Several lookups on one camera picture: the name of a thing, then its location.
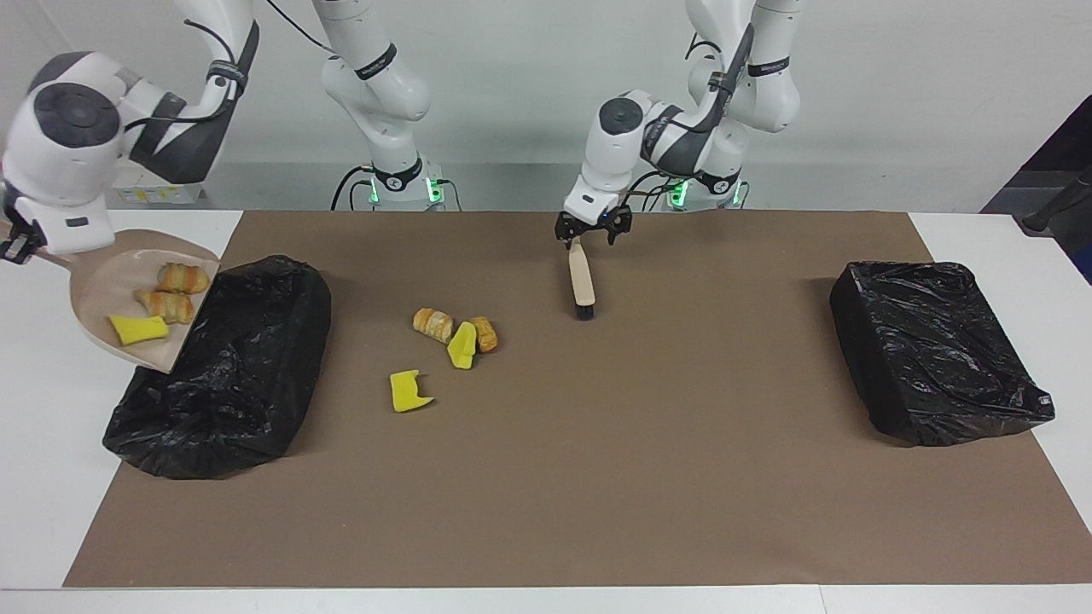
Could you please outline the white power strip box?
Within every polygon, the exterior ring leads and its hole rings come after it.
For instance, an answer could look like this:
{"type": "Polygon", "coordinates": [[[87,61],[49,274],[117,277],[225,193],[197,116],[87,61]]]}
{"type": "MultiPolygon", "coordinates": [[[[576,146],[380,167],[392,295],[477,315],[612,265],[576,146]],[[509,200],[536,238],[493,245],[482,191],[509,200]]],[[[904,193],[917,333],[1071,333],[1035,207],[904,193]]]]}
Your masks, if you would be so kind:
{"type": "Polygon", "coordinates": [[[112,193],[121,205],[195,206],[206,188],[201,182],[168,182],[143,167],[124,167],[112,180],[112,193]]]}

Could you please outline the pale bread chunk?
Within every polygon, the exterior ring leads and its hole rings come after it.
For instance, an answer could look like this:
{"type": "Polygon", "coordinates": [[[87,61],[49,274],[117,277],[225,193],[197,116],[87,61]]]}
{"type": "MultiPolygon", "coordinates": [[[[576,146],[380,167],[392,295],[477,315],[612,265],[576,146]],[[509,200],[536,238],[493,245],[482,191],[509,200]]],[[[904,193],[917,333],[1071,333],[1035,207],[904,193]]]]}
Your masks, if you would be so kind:
{"type": "Polygon", "coordinates": [[[132,294],[149,317],[161,317],[167,324],[189,324],[194,321],[195,305],[189,295],[149,290],[136,290],[132,294]]]}

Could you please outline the black stand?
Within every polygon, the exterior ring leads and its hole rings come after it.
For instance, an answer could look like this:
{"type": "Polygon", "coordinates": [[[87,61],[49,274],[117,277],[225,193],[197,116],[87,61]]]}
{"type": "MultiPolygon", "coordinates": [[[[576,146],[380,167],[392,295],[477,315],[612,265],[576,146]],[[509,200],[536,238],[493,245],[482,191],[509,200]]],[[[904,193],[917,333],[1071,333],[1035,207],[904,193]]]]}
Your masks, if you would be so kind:
{"type": "Polygon", "coordinates": [[[1088,164],[1083,172],[1079,172],[1058,194],[1053,194],[1045,205],[1038,206],[1033,213],[1023,217],[1017,217],[1017,222],[1022,229],[1041,234],[1048,229],[1054,217],[1070,211],[1073,206],[1087,205],[1090,201],[1092,201],[1092,164],[1088,164]]]}

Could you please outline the green yellow sponge chunk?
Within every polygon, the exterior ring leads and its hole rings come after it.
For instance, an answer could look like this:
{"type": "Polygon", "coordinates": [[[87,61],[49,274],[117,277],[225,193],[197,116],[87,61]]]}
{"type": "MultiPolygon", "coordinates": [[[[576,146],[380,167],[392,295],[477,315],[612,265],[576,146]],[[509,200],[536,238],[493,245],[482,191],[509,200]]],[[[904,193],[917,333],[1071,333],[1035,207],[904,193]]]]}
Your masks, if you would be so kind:
{"type": "Polygon", "coordinates": [[[169,326],[161,316],[136,318],[110,315],[107,320],[122,347],[169,336],[169,326]]]}

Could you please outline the yellow notched sponge piece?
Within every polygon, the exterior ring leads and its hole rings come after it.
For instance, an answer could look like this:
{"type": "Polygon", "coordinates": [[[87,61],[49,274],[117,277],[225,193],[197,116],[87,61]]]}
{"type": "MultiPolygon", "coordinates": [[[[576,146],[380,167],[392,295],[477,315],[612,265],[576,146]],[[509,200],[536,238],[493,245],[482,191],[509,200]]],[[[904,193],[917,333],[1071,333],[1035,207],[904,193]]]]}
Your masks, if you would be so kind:
{"type": "Polygon", "coordinates": [[[418,383],[420,370],[410,369],[390,374],[389,382],[392,397],[392,408],[399,414],[426,408],[434,402],[432,395],[422,395],[418,383]]]}

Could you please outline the orange striped croissant piece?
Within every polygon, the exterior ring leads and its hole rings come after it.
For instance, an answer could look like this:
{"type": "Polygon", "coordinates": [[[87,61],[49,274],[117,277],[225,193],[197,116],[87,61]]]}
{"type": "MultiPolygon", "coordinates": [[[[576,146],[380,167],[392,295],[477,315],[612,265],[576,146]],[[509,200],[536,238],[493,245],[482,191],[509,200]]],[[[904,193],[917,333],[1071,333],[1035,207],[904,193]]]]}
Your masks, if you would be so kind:
{"type": "Polygon", "coordinates": [[[415,311],[412,318],[412,327],[425,336],[436,339],[442,345],[448,345],[451,342],[456,330],[456,323],[452,315],[428,307],[415,311]]]}
{"type": "Polygon", "coordinates": [[[211,286],[212,279],[205,269],[181,262],[167,262],[161,267],[156,291],[169,294],[195,295],[211,286]]]}

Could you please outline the beige plastic dustpan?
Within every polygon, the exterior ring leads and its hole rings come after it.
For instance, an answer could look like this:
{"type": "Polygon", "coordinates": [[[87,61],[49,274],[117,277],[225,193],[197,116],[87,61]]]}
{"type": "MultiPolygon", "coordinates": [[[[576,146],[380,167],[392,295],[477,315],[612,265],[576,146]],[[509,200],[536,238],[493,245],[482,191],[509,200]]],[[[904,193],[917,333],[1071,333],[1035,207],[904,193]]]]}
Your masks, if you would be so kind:
{"type": "Polygon", "coordinates": [[[109,316],[145,316],[147,311],[134,299],[133,292],[156,287],[165,264],[195,265],[211,279],[221,268],[219,257],[202,245],[152,229],[116,232],[112,245],[90,252],[52,255],[41,248],[36,257],[66,268],[72,311],[95,345],[164,374],[173,371],[192,326],[171,324],[164,339],[124,347],[109,316]]]}

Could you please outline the beige hand brush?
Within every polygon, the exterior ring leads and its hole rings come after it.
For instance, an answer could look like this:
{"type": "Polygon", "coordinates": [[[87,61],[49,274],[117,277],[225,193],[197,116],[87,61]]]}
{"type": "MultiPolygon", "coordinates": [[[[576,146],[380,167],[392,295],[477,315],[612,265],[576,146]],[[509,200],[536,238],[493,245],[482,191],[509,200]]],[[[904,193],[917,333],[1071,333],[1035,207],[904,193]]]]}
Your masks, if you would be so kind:
{"type": "Polygon", "coordinates": [[[575,316],[579,320],[592,320],[595,317],[595,291],[590,265],[580,238],[571,241],[568,250],[568,267],[571,287],[575,304],[575,316]]]}

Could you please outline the brown table mat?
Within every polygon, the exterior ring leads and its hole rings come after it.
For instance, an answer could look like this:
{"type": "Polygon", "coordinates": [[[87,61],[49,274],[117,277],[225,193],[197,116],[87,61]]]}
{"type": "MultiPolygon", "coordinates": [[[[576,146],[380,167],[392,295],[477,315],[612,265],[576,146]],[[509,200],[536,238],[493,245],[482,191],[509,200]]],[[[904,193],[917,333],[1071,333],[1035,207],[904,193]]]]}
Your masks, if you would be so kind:
{"type": "Polygon", "coordinates": [[[652,214],[586,238],[573,314],[551,213],[249,212],[234,267],[319,269],[333,318],[288,457],[230,479],[121,467],[68,587],[1092,582],[1031,434],[875,432],[829,308],[851,261],[924,262],[909,215],[652,214]],[[491,319],[456,369],[415,311],[491,319]],[[420,370],[399,414],[389,376],[420,370]]]}

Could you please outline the dark panel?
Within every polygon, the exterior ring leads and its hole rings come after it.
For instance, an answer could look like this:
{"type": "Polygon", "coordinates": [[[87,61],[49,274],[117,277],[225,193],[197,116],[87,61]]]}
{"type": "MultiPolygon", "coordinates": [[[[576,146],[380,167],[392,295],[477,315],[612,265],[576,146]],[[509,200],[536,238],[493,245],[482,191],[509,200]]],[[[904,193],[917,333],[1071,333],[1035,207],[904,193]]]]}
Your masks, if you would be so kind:
{"type": "MultiPolygon", "coordinates": [[[[1010,215],[1017,222],[1017,217],[1045,205],[1088,164],[1092,164],[1092,95],[1077,105],[1060,128],[980,212],[1010,215]]],[[[1092,201],[1057,215],[1044,233],[1033,234],[1018,226],[1030,237],[1056,241],[1080,275],[1092,285],[1092,201]]]]}

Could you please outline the yellow green sponge wedge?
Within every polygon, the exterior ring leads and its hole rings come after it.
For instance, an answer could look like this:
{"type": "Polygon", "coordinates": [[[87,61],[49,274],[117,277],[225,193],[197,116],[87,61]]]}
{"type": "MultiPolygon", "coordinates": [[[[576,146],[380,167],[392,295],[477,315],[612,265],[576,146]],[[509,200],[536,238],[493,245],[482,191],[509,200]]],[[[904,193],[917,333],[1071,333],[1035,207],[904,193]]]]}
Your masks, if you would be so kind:
{"type": "Polygon", "coordinates": [[[479,346],[479,331],[468,320],[462,321],[447,345],[447,353],[456,369],[471,369],[479,346]]]}

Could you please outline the crumpled black bag bin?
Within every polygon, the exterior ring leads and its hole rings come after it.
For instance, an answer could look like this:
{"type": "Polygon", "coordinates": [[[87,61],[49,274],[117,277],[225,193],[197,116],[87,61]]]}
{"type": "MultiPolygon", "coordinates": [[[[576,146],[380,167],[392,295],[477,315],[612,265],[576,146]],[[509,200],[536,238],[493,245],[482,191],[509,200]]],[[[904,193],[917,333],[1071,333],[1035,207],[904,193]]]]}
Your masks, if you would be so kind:
{"type": "Polygon", "coordinates": [[[332,299],[284,255],[223,269],[173,371],[136,367],[102,447],[161,479],[221,479],[280,459],[322,368],[332,299]]]}

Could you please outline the boxy black bag bin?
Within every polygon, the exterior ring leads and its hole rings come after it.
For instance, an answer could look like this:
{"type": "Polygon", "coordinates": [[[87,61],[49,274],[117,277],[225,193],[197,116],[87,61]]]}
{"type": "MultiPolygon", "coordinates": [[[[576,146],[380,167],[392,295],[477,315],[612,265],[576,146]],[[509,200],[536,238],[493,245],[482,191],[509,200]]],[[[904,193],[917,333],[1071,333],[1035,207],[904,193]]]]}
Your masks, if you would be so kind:
{"type": "Polygon", "coordinates": [[[850,262],[829,295],[874,428],[913,446],[1021,434],[1054,420],[974,273],[958,262],[850,262]]]}

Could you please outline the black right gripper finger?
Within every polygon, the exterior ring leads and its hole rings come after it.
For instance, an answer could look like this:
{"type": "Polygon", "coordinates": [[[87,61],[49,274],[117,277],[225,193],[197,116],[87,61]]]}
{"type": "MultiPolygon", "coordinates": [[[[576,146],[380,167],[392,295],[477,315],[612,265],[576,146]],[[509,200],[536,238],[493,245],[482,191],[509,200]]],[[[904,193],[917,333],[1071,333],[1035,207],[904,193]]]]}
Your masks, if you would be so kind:
{"type": "Polygon", "coordinates": [[[37,229],[13,224],[0,224],[0,260],[12,264],[26,262],[43,247],[43,238],[37,229]]]}

